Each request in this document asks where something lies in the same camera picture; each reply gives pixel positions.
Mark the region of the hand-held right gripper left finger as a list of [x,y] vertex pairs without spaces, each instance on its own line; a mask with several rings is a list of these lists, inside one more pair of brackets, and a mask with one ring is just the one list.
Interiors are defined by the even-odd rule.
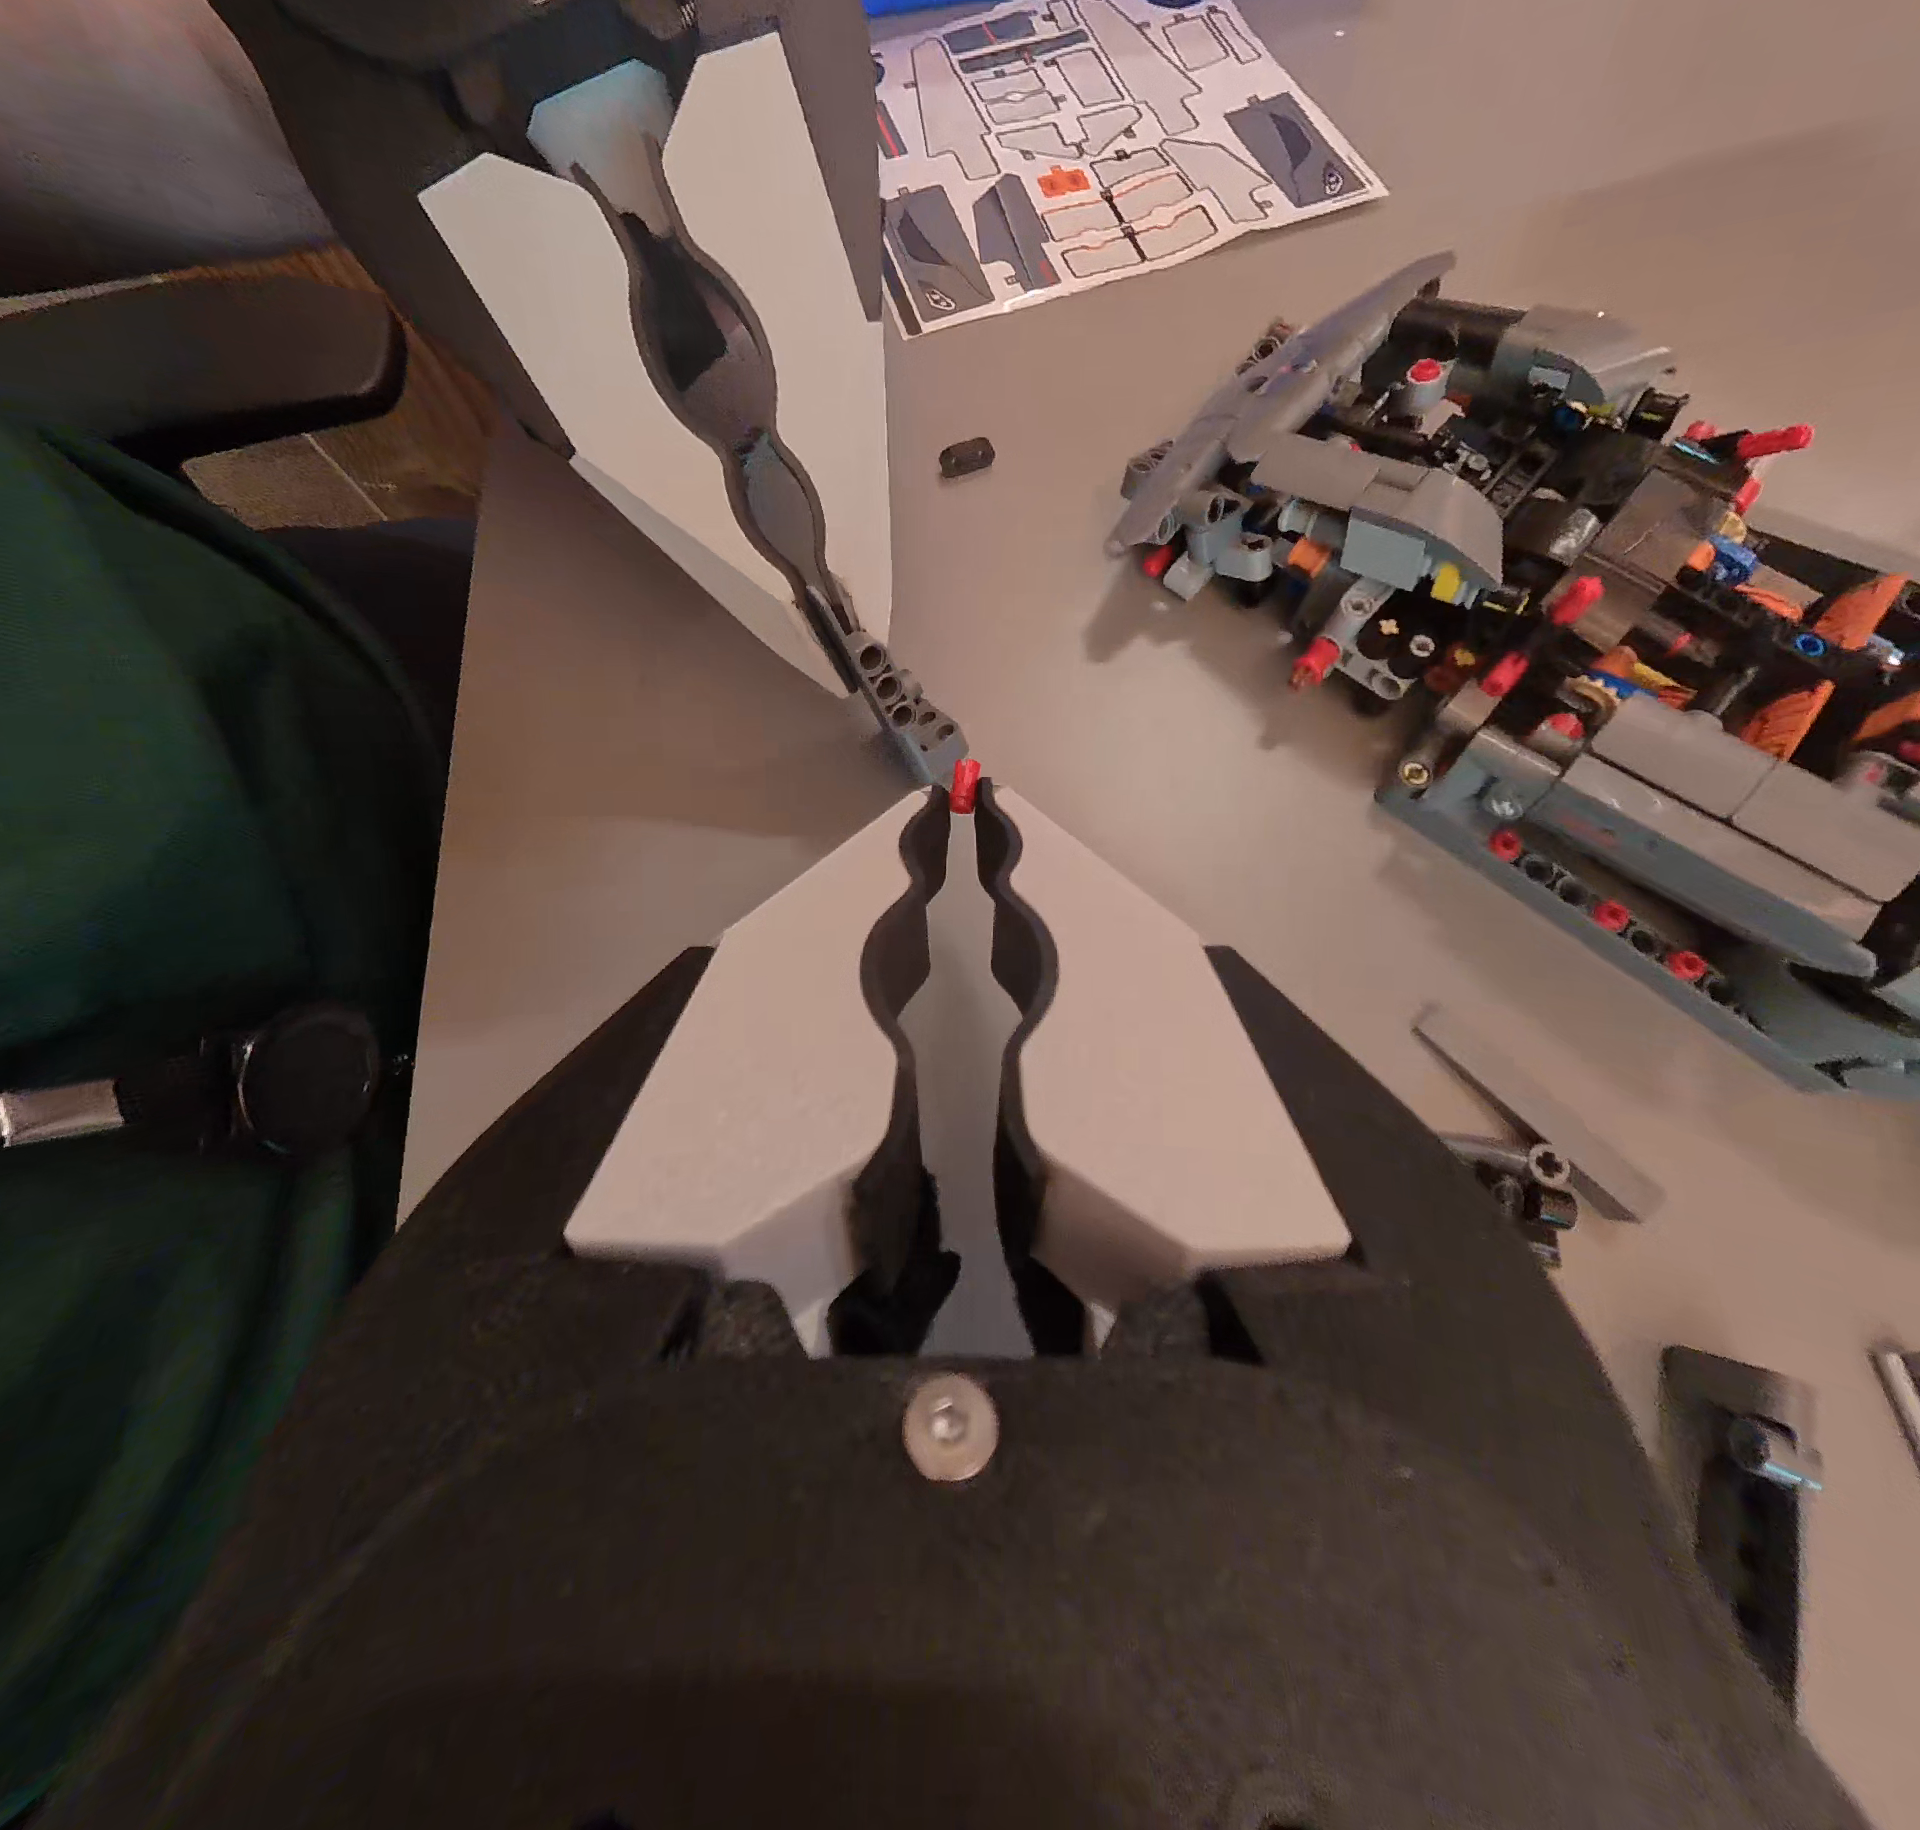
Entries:
[[906,1004],[932,972],[950,793],[904,796],[739,918],[565,1228],[576,1258],[893,1301],[929,1239]]

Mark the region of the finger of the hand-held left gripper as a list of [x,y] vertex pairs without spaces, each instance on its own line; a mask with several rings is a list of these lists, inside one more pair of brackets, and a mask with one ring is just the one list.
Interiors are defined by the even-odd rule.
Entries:
[[780,34],[706,50],[663,148],[697,251],[739,287],[774,369],[774,437],[809,478],[825,565],[891,635],[885,326],[864,311]]
[[588,185],[484,154],[426,186],[419,209],[556,417],[573,470],[757,643],[848,695],[792,579],[749,544],[718,445],[652,374],[636,273]]

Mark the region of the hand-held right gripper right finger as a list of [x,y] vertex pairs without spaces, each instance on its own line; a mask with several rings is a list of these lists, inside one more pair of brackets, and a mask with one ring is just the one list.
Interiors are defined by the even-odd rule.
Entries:
[[1351,1228],[1206,941],[981,780],[998,1066],[995,1228],[1024,1321],[1117,1317],[1220,1269],[1340,1261]]

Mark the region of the dark grey lego liftarm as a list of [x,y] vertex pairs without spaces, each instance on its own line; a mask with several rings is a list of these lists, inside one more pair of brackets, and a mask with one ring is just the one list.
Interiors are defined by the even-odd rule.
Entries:
[[955,768],[972,760],[962,724],[920,690],[908,671],[896,666],[885,643],[860,625],[848,629],[815,586],[804,592],[804,612],[828,663],[873,713],[908,777],[920,788],[950,788]]

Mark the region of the grey black lego car model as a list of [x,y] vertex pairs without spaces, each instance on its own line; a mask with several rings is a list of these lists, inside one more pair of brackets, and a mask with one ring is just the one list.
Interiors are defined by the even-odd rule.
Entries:
[[1408,709],[1405,829],[1793,1088],[1917,1100],[1917,579],[1755,524],[1811,427],[1690,424],[1665,346],[1455,263],[1264,331],[1109,548]]

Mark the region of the lego sticker sheet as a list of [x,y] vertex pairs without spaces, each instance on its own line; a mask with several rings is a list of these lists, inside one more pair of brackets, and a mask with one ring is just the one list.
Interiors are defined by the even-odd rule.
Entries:
[[873,48],[904,335],[1389,197],[1237,0],[1006,0]]

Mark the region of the grey flat lego tile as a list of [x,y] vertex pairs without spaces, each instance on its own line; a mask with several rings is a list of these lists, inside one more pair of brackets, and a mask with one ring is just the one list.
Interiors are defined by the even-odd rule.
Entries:
[[1507,1156],[1540,1201],[1582,1201],[1603,1220],[1645,1223],[1663,1214],[1669,1192],[1510,1048],[1441,1007],[1424,1007],[1412,1033],[1515,1130],[1510,1146],[1469,1144],[1474,1162],[1491,1167]]

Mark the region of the black angled lego piece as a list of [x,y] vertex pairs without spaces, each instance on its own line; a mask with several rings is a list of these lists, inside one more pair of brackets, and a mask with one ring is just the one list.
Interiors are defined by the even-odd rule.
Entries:
[[1573,1162],[1551,1144],[1493,1144],[1460,1132],[1441,1144],[1493,1194],[1532,1256],[1558,1269],[1562,1239],[1578,1223]]

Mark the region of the dark grey long lego beam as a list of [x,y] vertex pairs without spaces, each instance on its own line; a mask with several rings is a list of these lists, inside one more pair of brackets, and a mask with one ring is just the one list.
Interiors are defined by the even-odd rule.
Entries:
[[1809,1506],[1825,1488],[1811,1384],[1663,1348],[1663,1447],[1701,1578],[1771,1689],[1799,1708]]

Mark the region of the black office chair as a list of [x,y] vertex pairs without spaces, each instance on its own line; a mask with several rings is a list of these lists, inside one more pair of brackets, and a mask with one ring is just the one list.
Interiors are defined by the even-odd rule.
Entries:
[[402,318],[304,278],[154,281],[3,304],[3,414],[186,460],[386,417]]

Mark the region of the person's green shirt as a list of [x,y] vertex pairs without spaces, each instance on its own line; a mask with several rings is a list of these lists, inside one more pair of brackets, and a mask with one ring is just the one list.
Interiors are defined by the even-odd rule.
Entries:
[[3,1828],[193,1602],[395,1231],[444,799],[406,666],[281,544],[3,417]]

